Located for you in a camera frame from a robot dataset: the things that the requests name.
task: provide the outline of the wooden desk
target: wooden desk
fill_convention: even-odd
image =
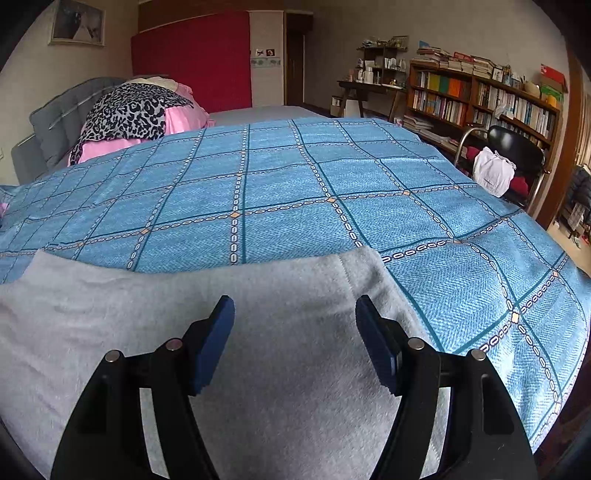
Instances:
[[[372,92],[380,93],[382,95],[392,95],[392,106],[390,107],[390,114],[388,115],[388,122],[391,123],[394,119],[394,112],[396,111],[396,107],[398,106],[400,99],[404,96],[403,94],[406,93],[405,89],[385,87],[383,85],[378,85],[377,83],[341,81],[339,82],[339,86],[344,89],[343,100],[341,101],[339,109],[339,117],[341,118],[345,114],[345,106],[347,105],[349,94],[351,93],[351,90],[355,90],[357,94],[357,101],[359,103],[359,114],[361,115],[361,118],[363,118],[363,103],[360,92]]]

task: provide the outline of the small shelf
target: small shelf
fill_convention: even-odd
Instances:
[[[470,102],[468,102],[468,100],[462,100],[461,98],[454,97],[453,95],[450,95],[448,93],[441,93],[441,92],[439,92],[437,90],[430,90],[430,89],[424,88],[424,87],[415,87],[414,85],[411,85],[411,88],[414,88],[415,90],[423,90],[423,91],[428,92],[428,93],[434,93],[435,95],[439,95],[439,96],[442,96],[442,97],[445,97],[445,98],[449,98],[449,99],[454,100],[456,102],[465,103],[466,105],[468,105],[470,103]]]
[[[455,124],[453,122],[450,122],[448,120],[445,120],[444,118],[440,118],[438,116],[433,115],[432,113],[427,113],[427,112],[423,112],[422,110],[417,110],[416,108],[412,108],[412,107],[408,107],[409,110],[412,110],[413,112],[417,112],[420,113],[421,115],[427,116],[429,118],[433,118],[435,120],[439,120],[440,122],[443,122],[444,124],[447,125],[451,125],[452,127],[456,127],[459,128],[460,130],[463,130],[464,127],[458,124]]]

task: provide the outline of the blue gripper pad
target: blue gripper pad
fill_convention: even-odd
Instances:
[[[217,363],[234,326],[234,314],[233,300],[224,295],[213,309],[211,316],[207,320],[202,320],[209,321],[211,327],[201,350],[195,355],[192,387],[196,394],[200,394],[202,388],[207,387],[212,381],[213,373],[216,371]]]
[[[381,319],[367,295],[360,297],[355,306],[355,320],[365,348],[368,351],[379,382],[388,387],[391,394],[396,390],[396,354],[388,346],[388,342],[378,324]]]

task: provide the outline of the wooden floor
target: wooden floor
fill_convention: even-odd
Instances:
[[[574,264],[591,277],[591,246],[580,240],[581,248],[577,247],[573,240],[569,239],[569,231],[562,224],[558,226],[556,223],[552,223],[548,228],[548,233],[556,243],[564,248],[564,251],[573,259]]]

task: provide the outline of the red cloth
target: red cloth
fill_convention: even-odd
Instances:
[[[134,75],[166,74],[208,112],[252,107],[248,12],[190,18],[131,38]]]
[[[524,198],[527,198],[530,195],[530,188],[523,177],[513,177],[513,180],[511,180],[509,184],[509,188]]]
[[[470,161],[474,161],[476,156],[480,153],[476,147],[468,147],[466,152],[466,158]]]

